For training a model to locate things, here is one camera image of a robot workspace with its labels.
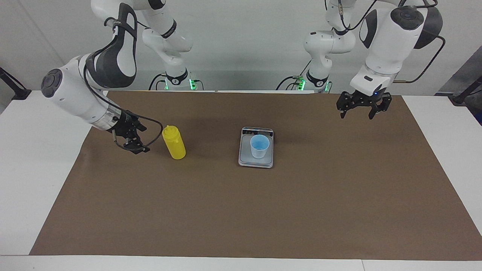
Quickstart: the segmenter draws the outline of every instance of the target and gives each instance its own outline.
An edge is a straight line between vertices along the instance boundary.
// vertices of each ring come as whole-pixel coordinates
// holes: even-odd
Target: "yellow cylinder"
[[[169,153],[174,159],[180,160],[186,156],[186,148],[184,147],[181,133],[176,126],[166,126],[162,131],[162,137],[164,138],[164,142],[166,142]]]

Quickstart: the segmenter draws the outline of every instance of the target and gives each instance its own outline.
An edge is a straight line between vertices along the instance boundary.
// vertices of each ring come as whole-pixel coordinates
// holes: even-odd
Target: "kitchen scale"
[[[251,138],[255,135],[264,135],[269,139],[269,147],[266,155],[257,159],[251,154]],[[244,127],[241,130],[240,154],[238,163],[241,166],[272,168],[273,167],[273,146],[274,146],[274,132],[267,128]]]

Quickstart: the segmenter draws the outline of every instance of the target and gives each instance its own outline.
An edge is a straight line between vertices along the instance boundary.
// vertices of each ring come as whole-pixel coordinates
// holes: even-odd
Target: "white table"
[[[404,100],[482,232],[482,127],[445,97]],[[13,101],[0,115],[0,270],[482,270],[482,261],[28,256],[89,130],[40,92]]]

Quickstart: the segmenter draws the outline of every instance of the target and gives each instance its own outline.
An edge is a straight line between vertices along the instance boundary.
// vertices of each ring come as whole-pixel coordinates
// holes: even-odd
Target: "brown tabletop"
[[[92,129],[31,255],[482,260],[482,237],[408,107],[340,119],[338,95],[111,92],[176,125],[117,148]],[[158,128],[141,133],[148,142]],[[238,165],[241,128],[275,131],[274,166]]]

